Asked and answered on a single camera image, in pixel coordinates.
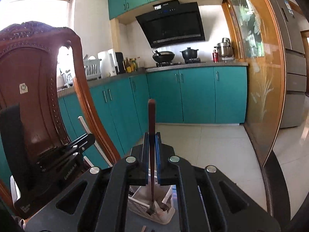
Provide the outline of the etched glass sliding door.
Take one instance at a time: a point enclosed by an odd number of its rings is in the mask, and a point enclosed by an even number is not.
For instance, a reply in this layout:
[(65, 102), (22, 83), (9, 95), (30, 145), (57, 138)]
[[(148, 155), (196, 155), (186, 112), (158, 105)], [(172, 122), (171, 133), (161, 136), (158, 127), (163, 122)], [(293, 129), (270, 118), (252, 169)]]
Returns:
[(285, 50), (270, 0), (227, 0), (234, 27), (237, 60), (248, 64), (248, 96), (244, 127), (261, 166), (274, 147), (282, 120)]

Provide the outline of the white plastic utensil holder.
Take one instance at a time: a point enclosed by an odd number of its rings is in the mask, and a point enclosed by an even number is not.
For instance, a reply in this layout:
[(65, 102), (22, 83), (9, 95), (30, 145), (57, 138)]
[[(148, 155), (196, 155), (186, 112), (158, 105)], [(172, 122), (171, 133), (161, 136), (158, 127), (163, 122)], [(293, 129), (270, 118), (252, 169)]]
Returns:
[(166, 225), (175, 214), (173, 187), (155, 184), (154, 191), (153, 203), (149, 185), (130, 186), (128, 208), (143, 218)]

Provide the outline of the white dish rack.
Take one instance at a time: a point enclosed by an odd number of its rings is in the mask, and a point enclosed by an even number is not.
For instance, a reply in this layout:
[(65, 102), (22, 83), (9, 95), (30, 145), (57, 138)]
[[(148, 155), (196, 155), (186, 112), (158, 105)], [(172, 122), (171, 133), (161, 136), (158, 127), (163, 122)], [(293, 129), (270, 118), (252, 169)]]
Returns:
[(95, 59), (94, 56), (83, 60), (87, 80), (95, 80), (101, 77), (100, 62), (101, 59)]

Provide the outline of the black clay pot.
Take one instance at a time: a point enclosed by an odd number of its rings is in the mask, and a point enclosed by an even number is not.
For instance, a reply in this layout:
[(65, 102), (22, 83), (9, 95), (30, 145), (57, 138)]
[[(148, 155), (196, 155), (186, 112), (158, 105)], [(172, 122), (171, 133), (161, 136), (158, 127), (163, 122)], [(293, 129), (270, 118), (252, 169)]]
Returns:
[(198, 50), (191, 49), (188, 47), (187, 49), (181, 51), (182, 57), (184, 60), (197, 59)]

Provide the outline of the window with blinds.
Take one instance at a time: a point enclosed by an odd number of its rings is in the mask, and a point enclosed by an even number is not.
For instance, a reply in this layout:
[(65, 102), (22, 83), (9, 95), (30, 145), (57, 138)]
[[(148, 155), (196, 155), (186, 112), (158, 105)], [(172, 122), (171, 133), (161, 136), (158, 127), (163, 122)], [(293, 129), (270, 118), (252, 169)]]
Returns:
[(68, 27), (70, 14), (71, 0), (2, 0), (1, 29), (28, 21)]

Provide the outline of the black range hood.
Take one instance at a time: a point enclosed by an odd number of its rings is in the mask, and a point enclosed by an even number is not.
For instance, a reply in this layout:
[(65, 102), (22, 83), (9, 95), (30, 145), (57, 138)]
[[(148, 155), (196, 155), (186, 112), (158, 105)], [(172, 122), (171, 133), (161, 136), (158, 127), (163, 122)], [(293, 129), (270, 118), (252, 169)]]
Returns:
[(167, 6), (139, 15), (136, 20), (152, 49), (205, 40), (197, 2)]

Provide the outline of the blue towel with stripes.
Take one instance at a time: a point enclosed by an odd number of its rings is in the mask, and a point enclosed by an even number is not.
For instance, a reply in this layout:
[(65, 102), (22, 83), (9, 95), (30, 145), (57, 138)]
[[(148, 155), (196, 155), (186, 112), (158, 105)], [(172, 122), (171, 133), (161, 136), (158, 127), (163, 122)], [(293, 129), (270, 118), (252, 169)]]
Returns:
[(146, 226), (145, 231), (180, 231), (178, 210), (175, 210), (175, 214), (173, 215), (171, 221), (168, 224), (162, 225), (146, 219), (142, 216), (139, 216), (138, 214), (127, 209), (125, 231), (141, 231), (143, 226)]

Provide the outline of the stainless steel pot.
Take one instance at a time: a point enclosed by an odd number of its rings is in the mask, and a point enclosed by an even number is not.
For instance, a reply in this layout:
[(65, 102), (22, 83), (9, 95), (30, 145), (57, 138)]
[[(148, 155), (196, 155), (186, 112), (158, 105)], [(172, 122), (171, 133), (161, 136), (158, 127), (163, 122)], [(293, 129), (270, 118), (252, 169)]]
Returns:
[(222, 38), (222, 41), (215, 46), (220, 58), (231, 58), (234, 56), (234, 48), (229, 38)]

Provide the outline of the white kettle appliance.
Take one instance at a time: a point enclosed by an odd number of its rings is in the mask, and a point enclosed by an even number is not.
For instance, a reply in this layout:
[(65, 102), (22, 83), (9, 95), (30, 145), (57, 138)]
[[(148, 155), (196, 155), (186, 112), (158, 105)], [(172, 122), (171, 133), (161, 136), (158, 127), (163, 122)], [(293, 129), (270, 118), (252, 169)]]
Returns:
[(117, 75), (116, 72), (116, 56), (113, 49), (101, 51), (97, 54), (100, 59), (99, 68), (101, 72), (101, 78), (113, 77)]

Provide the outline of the carved wooden chair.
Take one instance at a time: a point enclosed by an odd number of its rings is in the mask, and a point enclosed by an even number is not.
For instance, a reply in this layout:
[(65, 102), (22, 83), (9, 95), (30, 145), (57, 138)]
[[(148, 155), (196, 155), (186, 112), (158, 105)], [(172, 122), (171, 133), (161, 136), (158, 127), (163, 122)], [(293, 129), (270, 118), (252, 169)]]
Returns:
[(24, 127), (26, 151), (31, 162), (44, 152), (71, 143), (61, 115), (57, 93), (57, 57), (70, 47), (77, 93), (90, 134), (112, 164), (121, 157), (103, 127), (93, 104), (79, 36), (70, 28), (56, 28), (29, 21), (1, 30), (1, 111), (18, 105)]

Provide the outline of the dark brown chopstick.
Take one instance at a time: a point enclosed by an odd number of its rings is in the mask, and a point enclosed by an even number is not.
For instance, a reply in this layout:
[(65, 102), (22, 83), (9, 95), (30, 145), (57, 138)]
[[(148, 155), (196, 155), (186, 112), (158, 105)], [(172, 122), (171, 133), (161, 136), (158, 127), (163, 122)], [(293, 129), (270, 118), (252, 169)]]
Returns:
[(148, 215), (155, 213), (155, 100), (150, 99), (148, 101), (148, 124), (149, 124), (149, 160), (150, 160), (150, 188), (151, 188), (151, 204), (147, 210)]

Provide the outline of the red bottle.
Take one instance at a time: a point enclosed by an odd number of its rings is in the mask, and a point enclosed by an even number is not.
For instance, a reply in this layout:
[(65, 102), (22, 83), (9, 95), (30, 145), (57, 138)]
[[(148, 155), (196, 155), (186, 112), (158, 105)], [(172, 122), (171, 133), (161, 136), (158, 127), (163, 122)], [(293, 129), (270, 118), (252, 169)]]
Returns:
[(218, 52), (216, 49), (213, 50), (213, 62), (218, 62)]

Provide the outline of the grey refrigerator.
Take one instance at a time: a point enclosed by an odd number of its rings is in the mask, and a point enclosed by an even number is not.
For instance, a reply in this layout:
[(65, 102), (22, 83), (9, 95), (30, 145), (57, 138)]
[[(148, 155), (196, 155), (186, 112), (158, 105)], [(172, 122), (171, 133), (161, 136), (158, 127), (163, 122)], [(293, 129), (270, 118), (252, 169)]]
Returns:
[(306, 59), (301, 33), (288, 0), (269, 0), (279, 24), (286, 63), (286, 97), (281, 128), (302, 123), (306, 92)]

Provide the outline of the black wok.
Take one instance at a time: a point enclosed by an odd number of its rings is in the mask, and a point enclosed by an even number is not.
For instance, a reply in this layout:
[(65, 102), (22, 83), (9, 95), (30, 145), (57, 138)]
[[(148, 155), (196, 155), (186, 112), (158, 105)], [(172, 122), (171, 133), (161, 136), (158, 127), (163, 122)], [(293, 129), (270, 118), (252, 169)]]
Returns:
[(175, 57), (175, 54), (170, 51), (155, 51), (153, 54), (152, 58), (154, 59), (155, 62), (157, 63), (166, 63), (166, 62), (171, 62)]

